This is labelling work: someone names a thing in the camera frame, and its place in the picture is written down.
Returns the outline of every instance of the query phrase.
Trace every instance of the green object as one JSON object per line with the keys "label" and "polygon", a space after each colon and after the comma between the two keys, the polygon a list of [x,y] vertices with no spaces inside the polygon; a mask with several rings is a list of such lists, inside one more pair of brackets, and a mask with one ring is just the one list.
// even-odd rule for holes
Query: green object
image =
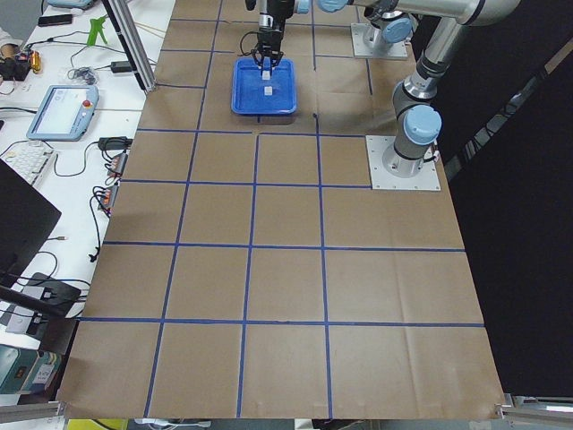
{"label": "green object", "polygon": [[44,391],[61,362],[53,352],[0,345],[0,394]]}
{"label": "green object", "polygon": [[106,21],[106,17],[102,16],[100,18],[92,18],[90,19],[90,34],[88,35],[88,42],[86,45],[89,47],[93,47],[98,40],[98,35],[101,36],[101,39],[107,45],[106,36],[104,35],[104,22]]}

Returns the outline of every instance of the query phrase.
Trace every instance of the black curtain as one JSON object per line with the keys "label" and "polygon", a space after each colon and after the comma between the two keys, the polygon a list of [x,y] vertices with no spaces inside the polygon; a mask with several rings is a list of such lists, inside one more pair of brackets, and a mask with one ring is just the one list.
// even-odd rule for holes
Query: black curtain
{"label": "black curtain", "polygon": [[[437,19],[424,17],[412,44],[419,56]],[[573,37],[571,0],[522,0],[507,19],[472,27],[433,105],[443,129],[439,143],[449,161]]]}
{"label": "black curtain", "polygon": [[450,184],[500,380],[516,395],[573,397],[572,94],[573,54]]}

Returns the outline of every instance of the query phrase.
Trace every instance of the white desk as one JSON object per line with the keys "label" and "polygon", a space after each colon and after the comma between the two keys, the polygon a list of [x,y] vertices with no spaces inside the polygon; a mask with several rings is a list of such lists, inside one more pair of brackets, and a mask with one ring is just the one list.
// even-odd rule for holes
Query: white desk
{"label": "white desk", "polygon": [[[175,0],[165,0],[157,2],[153,0],[133,0],[129,3],[133,19],[141,24],[146,24],[159,30],[165,31],[171,16],[171,11]],[[45,15],[62,13],[60,9],[51,6],[47,8]],[[31,34],[28,43],[46,40],[48,38],[75,31],[90,31],[90,19],[98,18],[106,14],[102,3],[85,11],[81,16],[75,16],[70,25],[56,27],[37,27]],[[104,24],[104,33],[107,39],[107,46],[112,49],[123,51],[123,47],[115,34],[114,27],[110,20]],[[153,30],[158,35],[164,33]],[[138,28],[141,42],[149,59],[157,61],[163,37],[158,37],[146,30]],[[87,34],[74,34],[73,36],[60,38],[59,40],[68,42],[85,43]],[[98,45],[104,45],[98,39]],[[39,74],[30,72],[24,82],[16,82],[16,88],[10,95],[0,94],[0,106],[11,106],[18,108],[38,108],[47,88],[55,84],[70,84],[67,79],[67,72],[72,68],[70,57],[81,49],[81,46],[65,45],[58,43],[38,44],[33,47],[40,53],[42,61],[42,71]],[[113,52],[108,49],[98,47],[88,47],[77,55],[74,60],[75,67],[91,66],[101,67],[109,65],[112,61],[124,61],[124,53]],[[100,101],[98,110],[142,110],[145,103],[145,94],[140,89],[132,73],[113,74],[109,69],[97,71],[98,89]],[[9,92],[13,87],[11,82],[0,85],[0,92]]]}
{"label": "white desk", "polygon": [[[147,24],[160,30],[166,30],[171,17],[175,0],[132,0],[130,10],[136,22]],[[65,10],[48,7],[45,15],[65,13]],[[73,24],[62,27],[37,27],[30,36],[28,43],[45,40],[57,35],[72,33],[74,31],[89,31],[90,19],[105,15],[102,3],[76,16]],[[141,41],[148,58],[157,61],[163,44],[164,33],[154,31],[162,37],[139,30]],[[105,34],[108,46],[123,51],[113,25],[110,21],[105,24]],[[85,43],[86,34],[77,34],[66,41]],[[62,45],[56,43],[37,45],[34,49],[40,52],[42,59],[42,73],[36,75],[32,72],[24,82],[16,82],[15,91],[8,95],[0,95],[0,107],[38,108],[41,100],[50,85],[70,83],[65,79],[65,73],[71,68],[70,56],[77,52],[81,46]],[[87,48],[74,58],[74,65],[98,67],[109,65],[112,61],[125,60],[125,54],[116,53],[107,49]],[[0,92],[9,92],[11,82],[0,86]],[[143,104],[145,94],[131,73],[114,75],[109,70],[98,71],[98,90],[100,100],[96,114],[92,118],[88,131],[79,142],[51,142],[59,153],[57,171],[59,174],[71,174],[81,170],[83,166],[83,151],[87,145],[99,137],[127,136],[133,137]],[[0,130],[0,152],[4,151],[12,142],[25,140],[26,132],[30,126],[33,115],[20,112],[0,112],[0,119],[5,121],[4,128]],[[43,251],[50,251],[58,258],[58,270],[54,274],[57,279],[80,279],[91,281],[96,264],[90,262],[88,254],[95,252],[97,245],[94,220],[88,206],[91,189],[94,185],[103,185],[107,178],[107,170],[100,151],[94,145],[88,151],[86,170],[80,176],[59,177],[53,174],[44,177],[38,187],[49,201],[62,212],[52,237],[64,236],[67,240],[47,241],[42,247]],[[107,217],[96,211],[101,238],[106,233]],[[46,254],[39,254],[32,261],[23,276],[30,276],[35,272],[50,273],[54,267],[53,259]],[[86,288],[80,283],[70,282],[78,288]],[[6,303],[0,305],[5,309]],[[69,315],[80,312],[83,304],[74,305]],[[22,348],[38,348],[39,342],[29,336],[6,333],[4,326],[0,326],[0,343],[14,345]],[[3,404],[15,404],[19,396],[0,396]]]}
{"label": "white desk", "polygon": [[[90,128],[79,142],[50,142],[59,154],[56,165],[58,173],[69,175],[80,171],[86,146],[99,137],[125,135],[133,138],[140,114],[140,112],[132,111],[99,111],[94,115]],[[3,118],[5,124],[0,131],[0,152],[12,142],[25,140],[32,115],[18,113],[3,116]],[[73,278],[91,281],[95,270],[96,264],[90,262],[88,258],[88,254],[95,253],[95,246],[97,246],[95,224],[88,204],[92,187],[104,186],[107,170],[97,145],[93,145],[88,150],[87,160],[86,170],[81,175],[60,177],[54,175],[54,170],[51,169],[38,187],[38,191],[62,212],[62,217],[51,236],[64,236],[67,240],[50,240],[42,247],[43,251],[50,251],[58,258],[58,270],[54,274],[57,279]],[[107,229],[107,217],[100,211],[96,212],[96,217],[103,240]],[[39,254],[23,276],[29,277],[36,271],[48,274],[53,267],[54,261],[49,255]],[[70,284],[78,288],[86,288],[80,283],[71,282]],[[77,314],[80,309],[80,306],[76,305],[70,314]]]}

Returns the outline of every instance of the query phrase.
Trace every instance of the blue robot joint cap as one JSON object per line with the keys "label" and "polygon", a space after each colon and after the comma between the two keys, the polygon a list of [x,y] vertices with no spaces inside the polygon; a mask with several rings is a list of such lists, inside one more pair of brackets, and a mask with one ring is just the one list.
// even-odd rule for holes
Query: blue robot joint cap
{"label": "blue robot joint cap", "polygon": [[311,0],[296,0],[295,13],[306,14],[311,10]]}
{"label": "blue robot joint cap", "polygon": [[409,18],[400,18],[392,21],[382,32],[382,37],[388,43],[398,43],[410,35],[412,32],[412,22]]}
{"label": "blue robot joint cap", "polygon": [[404,132],[412,143],[424,146],[436,140],[441,131],[441,116],[432,107],[418,105],[408,110]]}
{"label": "blue robot joint cap", "polygon": [[334,13],[348,5],[348,0],[318,0],[318,6],[323,12]]}

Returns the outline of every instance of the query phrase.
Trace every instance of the computer monitor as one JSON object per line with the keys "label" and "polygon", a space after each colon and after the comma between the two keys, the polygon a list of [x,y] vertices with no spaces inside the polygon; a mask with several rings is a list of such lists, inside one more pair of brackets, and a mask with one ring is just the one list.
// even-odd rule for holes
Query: computer monitor
{"label": "computer monitor", "polygon": [[66,316],[81,293],[77,288],[48,279],[30,284],[36,287],[34,290],[49,290],[49,295],[31,297],[11,289],[61,215],[52,203],[0,160],[0,300],[43,317]]}

